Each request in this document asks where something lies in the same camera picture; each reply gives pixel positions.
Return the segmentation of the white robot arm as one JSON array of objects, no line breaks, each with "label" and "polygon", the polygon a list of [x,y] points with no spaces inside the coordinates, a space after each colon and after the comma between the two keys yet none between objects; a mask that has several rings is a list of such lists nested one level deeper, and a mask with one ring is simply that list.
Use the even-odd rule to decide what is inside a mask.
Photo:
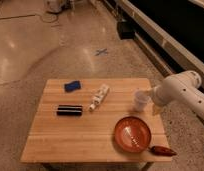
[{"label": "white robot arm", "polygon": [[198,90],[201,84],[201,76],[196,71],[188,70],[167,76],[147,94],[160,107],[171,101],[181,102],[204,120],[204,93]]}]

